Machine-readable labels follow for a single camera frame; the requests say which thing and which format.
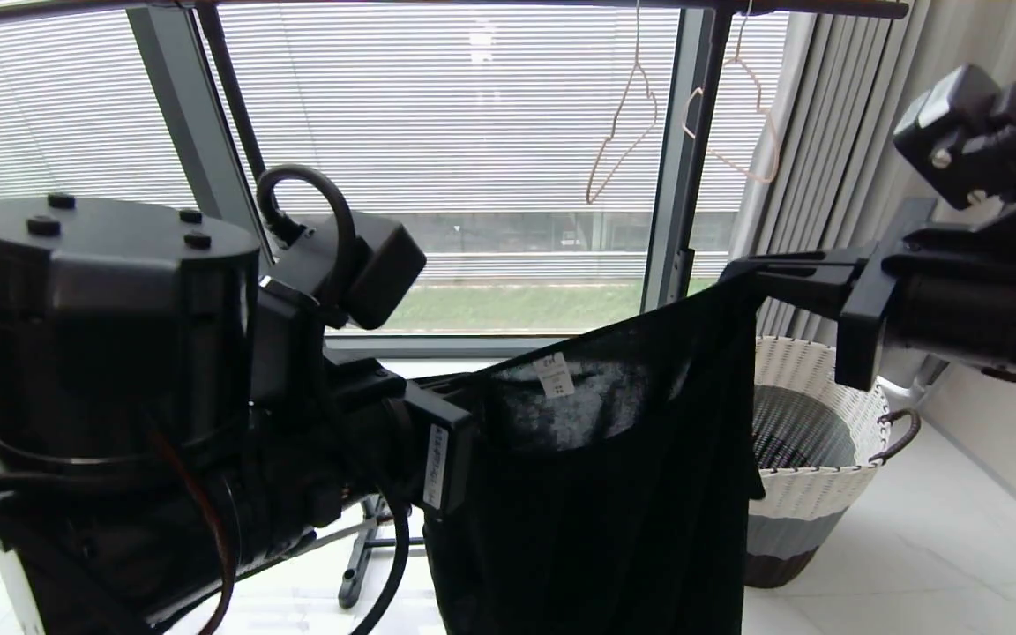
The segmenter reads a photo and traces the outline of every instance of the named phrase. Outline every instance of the marble floor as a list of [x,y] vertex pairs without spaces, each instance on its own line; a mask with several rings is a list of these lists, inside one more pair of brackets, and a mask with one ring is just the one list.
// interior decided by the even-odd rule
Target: marble floor
[[[354,524],[351,514],[336,526]],[[412,519],[420,527],[420,518]],[[336,605],[351,538],[238,586],[223,630],[348,632],[388,567],[375,557],[362,601]],[[376,632],[444,635],[421,552]],[[193,634],[204,605],[173,632]],[[1016,635],[1016,502],[934,427],[888,463],[806,571],[773,591],[747,590],[746,635]],[[0,635],[20,634],[0,579]]]

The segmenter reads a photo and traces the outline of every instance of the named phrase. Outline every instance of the window frame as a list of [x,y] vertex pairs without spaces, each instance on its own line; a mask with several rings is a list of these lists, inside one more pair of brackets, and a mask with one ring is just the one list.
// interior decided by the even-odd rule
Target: window frame
[[[208,11],[215,9],[202,7],[200,16],[201,12]],[[270,264],[270,246],[243,173],[243,157],[235,148],[225,119],[226,111],[218,101],[210,74],[210,60],[206,59],[193,21],[195,11],[152,5],[128,9],[126,13],[195,200],[211,216],[221,217],[257,235],[262,242],[264,264]],[[697,206],[695,201],[732,17],[729,10],[680,11],[657,193],[642,278],[642,312],[684,298],[688,291],[694,259],[689,241]],[[697,85],[705,87],[705,98],[698,102],[698,108],[690,109],[683,117],[697,134],[697,140],[693,140],[685,134],[680,122],[686,98]],[[227,85],[224,89],[226,93],[231,92]],[[331,333],[327,341],[333,348],[375,358],[473,359],[516,357],[562,338],[565,336]]]

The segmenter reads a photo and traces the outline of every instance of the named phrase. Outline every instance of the gray curtain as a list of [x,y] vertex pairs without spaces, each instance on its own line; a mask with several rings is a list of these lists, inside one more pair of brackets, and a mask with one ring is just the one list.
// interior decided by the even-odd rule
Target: gray curtain
[[[877,238],[909,196],[935,196],[892,151],[896,117],[964,62],[982,65],[1002,83],[1016,80],[1016,3],[910,0],[902,21],[819,16],[811,24],[774,184],[752,186],[733,256],[858,245]],[[993,209],[944,220],[974,223]],[[831,342],[835,324],[781,303],[759,313],[759,332]],[[911,385],[923,354],[890,351],[880,373]]]

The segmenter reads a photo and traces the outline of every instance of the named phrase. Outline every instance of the wire hanger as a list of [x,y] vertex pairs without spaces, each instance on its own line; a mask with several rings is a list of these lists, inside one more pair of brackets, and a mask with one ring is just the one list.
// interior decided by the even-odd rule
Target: wire hanger
[[[773,166],[771,166],[770,174],[763,177],[759,176],[759,174],[755,174],[749,168],[746,168],[746,166],[739,165],[739,163],[732,161],[717,149],[709,147],[708,153],[717,157],[718,161],[723,162],[723,164],[728,166],[732,170],[737,171],[739,174],[743,174],[743,176],[750,178],[753,181],[758,181],[760,184],[773,184],[774,178],[778,176],[778,155],[781,153],[779,152],[779,146],[782,144],[781,140],[778,139],[778,128],[775,128],[774,117],[771,117],[771,109],[763,106],[763,84],[759,81],[759,76],[755,75],[755,71],[752,70],[749,64],[747,64],[747,61],[745,61],[743,57],[739,56],[739,50],[743,47],[743,31],[747,28],[747,18],[751,16],[752,4],[754,4],[754,0],[749,0],[749,3],[747,3],[747,12],[743,16],[743,23],[739,25],[739,35],[737,36],[737,40],[735,40],[735,54],[731,57],[731,59],[723,60],[723,68],[729,67],[729,65],[734,64],[738,65],[740,68],[745,70],[747,76],[750,77],[752,83],[755,84],[755,114],[761,114],[761,116],[766,119],[766,125],[763,125],[763,131],[765,134],[769,134],[771,140],[774,142],[774,152],[772,155]],[[703,93],[705,93],[705,87],[703,87],[703,85],[698,85],[698,87],[693,90],[691,96],[689,96],[688,100],[685,101],[685,108],[680,112],[681,125],[685,128],[685,134],[688,134],[692,140],[697,139],[697,133],[693,132],[692,129],[689,128],[688,121],[686,120],[688,120],[688,114],[689,110],[692,108],[693,100],[697,97],[703,97]]]
[[[593,202],[598,200],[601,196],[601,191],[606,189],[606,186],[610,184],[611,178],[614,178],[614,174],[618,172],[621,168],[622,162],[625,157],[630,156],[633,153],[633,149],[638,147],[638,143],[645,140],[645,137],[649,136],[653,128],[657,126],[657,93],[653,92],[652,86],[649,84],[649,76],[645,73],[645,68],[641,65],[641,0],[637,0],[637,3],[633,5],[633,19],[634,19],[634,40],[633,40],[633,66],[630,67],[630,76],[625,80],[625,88],[622,89],[622,98],[618,101],[618,108],[614,111],[614,119],[610,123],[610,133],[606,134],[606,138],[601,140],[601,144],[598,145],[598,153],[593,157],[593,166],[590,168],[590,176],[585,182],[585,204],[593,204]],[[622,152],[622,155],[618,157],[618,162],[614,165],[614,168],[610,169],[610,172],[606,173],[606,177],[601,180],[601,184],[598,184],[598,189],[595,191],[593,189],[593,178],[597,176],[598,165],[601,164],[601,156],[606,153],[606,148],[609,147],[610,143],[613,142],[614,136],[618,133],[618,117],[622,114],[622,109],[625,108],[625,101],[630,96],[630,88],[633,86],[633,78],[636,76],[641,76],[642,83],[645,84],[645,100],[652,101],[652,122],[649,123],[648,128],[641,134],[638,134],[637,139],[634,139],[630,143],[630,147]]]

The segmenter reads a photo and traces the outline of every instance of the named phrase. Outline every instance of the robotic arm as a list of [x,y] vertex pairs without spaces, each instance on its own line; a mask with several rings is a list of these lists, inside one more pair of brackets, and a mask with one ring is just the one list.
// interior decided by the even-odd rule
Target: robotic arm
[[[882,346],[1016,381],[1016,84],[963,67],[896,128],[900,153],[949,202],[1004,208],[934,223],[910,200],[878,243],[735,261],[757,293],[838,322],[839,382],[867,389]],[[271,188],[302,178],[333,219],[301,225]],[[193,210],[51,194],[0,201],[0,551],[17,615],[46,632],[165,632],[214,591],[321,545],[315,527],[380,492],[397,548],[368,632],[407,555],[408,505],[464,499],[467,412],[339,358],[328,328],[376,328],[425,256],[402,226],[352,213],[299,166],[258,206],[284,245]]]

